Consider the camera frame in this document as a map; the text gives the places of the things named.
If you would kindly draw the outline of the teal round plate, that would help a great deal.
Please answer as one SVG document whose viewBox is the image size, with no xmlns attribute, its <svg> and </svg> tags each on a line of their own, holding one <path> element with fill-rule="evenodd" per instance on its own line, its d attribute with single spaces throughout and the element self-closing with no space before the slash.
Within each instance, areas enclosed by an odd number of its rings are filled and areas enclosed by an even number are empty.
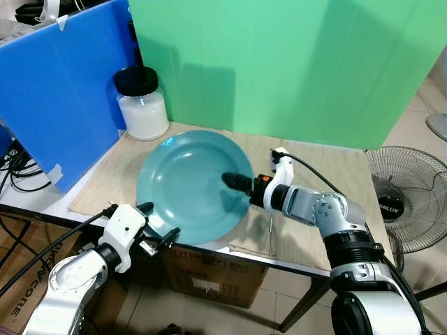
<svg viewBox="0 0 447 335">
<path fill-rule="evenodd" d="M 152 203 L 148 227 L 155 237 L 179 230 L 175 242 L 198 245 L 236 228 L 248 214 L 248 195 L 229 188 L 226 172 L 253 169 L 242 148 L 214 131 L 185 131 L 167 137 L 138 173 L 136 199 Z"/>
</svg>

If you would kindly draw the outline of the small brown cardboard box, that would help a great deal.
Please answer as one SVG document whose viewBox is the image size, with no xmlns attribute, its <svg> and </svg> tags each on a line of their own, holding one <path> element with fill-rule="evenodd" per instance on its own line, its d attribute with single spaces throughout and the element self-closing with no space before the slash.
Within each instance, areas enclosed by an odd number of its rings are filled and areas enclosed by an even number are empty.
<svg viewBox="0 0 447 335">
<path fill-rule="evenodd" d="M 240 308 L 252 306 L 268 271 L 236 256 L 181 246 L 163 252 L 162 259 L 173 290 Z"/>
</svg>

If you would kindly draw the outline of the glass jar black lid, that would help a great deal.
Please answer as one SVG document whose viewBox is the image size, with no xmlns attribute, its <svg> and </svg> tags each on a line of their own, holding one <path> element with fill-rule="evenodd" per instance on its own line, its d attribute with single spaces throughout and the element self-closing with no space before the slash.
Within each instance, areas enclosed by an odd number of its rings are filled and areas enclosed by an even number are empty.
<svg viewBox="0 0 447 335">
<path fill-rule="evenodd" d="M 126 132 L 131 137 L 151 141 L 168 131 L 165 96 L 159 91 L 159 74 L 154 69 L 130 66 L 116 71 L 112 82 Z"/>
</svg>

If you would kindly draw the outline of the white tape piece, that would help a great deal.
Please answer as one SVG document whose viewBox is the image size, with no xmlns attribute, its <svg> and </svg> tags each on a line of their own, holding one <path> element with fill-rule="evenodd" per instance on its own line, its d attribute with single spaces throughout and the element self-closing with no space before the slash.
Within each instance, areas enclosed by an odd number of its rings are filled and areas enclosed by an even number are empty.
<svg viewBox="0 0 447 335">
<path fill-rule="evenodd" d="M 60 14 L 61 0 L 43 0 L 41 11 L 41 24 L 44 26 L 55 25 L 59 31 L 64 31 L 65 23 L 68 20 L 67 14 Z"/>
<path fill-rule="evenodd" d="M 57 183 L 63 179 L 63 167 L 58 165 L 58 163 L 55 163 L 52 169 L 45 172 L 45 176 L 47 176 L 48 181 L 52 185 L 57 185 Z"/>
</svg>

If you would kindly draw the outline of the black metal table leg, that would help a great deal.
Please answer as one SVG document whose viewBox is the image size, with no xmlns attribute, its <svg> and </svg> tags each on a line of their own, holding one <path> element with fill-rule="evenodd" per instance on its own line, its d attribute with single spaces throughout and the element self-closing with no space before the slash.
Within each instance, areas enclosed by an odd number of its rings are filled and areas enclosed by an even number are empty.
<svg viewBox="0 0 447 335">
<path fill-rule="evenodd" d="M 306 315 L 311 307 L 316 304 L 321 297 L 331 288 L 331 281 L 328 278 L 312 277 L 309 289 L 303 294 L 296 306 L 291 312 L 279 323 L 277 331 L 281 333 L 287 332 L 299 319 Z"/>
</svg>

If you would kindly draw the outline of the green plastic board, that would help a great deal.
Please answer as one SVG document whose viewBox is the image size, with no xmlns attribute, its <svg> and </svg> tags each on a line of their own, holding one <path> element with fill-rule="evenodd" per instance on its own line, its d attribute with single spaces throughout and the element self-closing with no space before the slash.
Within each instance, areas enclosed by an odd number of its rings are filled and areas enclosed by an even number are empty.
<svg viewBox="0 0 447 335">
<path fill-rule="evenodd" d="M 445 0 L 128 0 L 179 124 L 377 148 L 446 45 Z"/>
</svg>

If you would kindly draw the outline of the black metal bar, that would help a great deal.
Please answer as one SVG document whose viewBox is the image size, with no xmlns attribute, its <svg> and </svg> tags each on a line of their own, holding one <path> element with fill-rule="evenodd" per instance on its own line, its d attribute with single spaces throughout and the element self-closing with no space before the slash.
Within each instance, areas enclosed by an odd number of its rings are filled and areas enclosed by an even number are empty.
<svg viewBox="0 0 447 335">
<path fill-rule="evenodd" d="M 418 302 L 427 300 L 427 299 L 431 299 L 431 297 L 436 297 L 438 295 L 441 295 L 443 293 L 447 293 L 447 282 L 441 282 L 438 285 L 435 285 L 433 287 L 430 288 L 426 288 L 425 290 L 416 292 L 414 294 L 414 297 L 416 300 L 418 300 Z"/>
</svg>

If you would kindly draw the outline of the blue plastic board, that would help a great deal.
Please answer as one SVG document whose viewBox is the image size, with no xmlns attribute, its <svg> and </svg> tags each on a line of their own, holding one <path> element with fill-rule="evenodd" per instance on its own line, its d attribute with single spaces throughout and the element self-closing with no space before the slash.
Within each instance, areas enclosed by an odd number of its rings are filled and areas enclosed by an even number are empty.
<svg viewBox="0 0 447 335">
<path fill-rule="evenodd" d="M 108 0 L 0 45 L 0 120 L 70 191 L 124 130 L 112 77 L 136 64 L 127 0 Z"/>
</svg>

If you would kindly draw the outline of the grey round fan base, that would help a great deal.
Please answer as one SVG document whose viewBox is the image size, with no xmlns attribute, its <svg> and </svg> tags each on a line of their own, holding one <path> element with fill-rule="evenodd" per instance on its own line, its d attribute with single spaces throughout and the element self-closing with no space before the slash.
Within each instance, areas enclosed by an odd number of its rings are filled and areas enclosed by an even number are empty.
<svg viewBox="0 0 447 335">
<path fill-rule="evenodd" d="M 435 136 L 447 141 L 447 115 L 446 114 L 429 114 L 425 119 L 425 123 Z"/>
</svg>

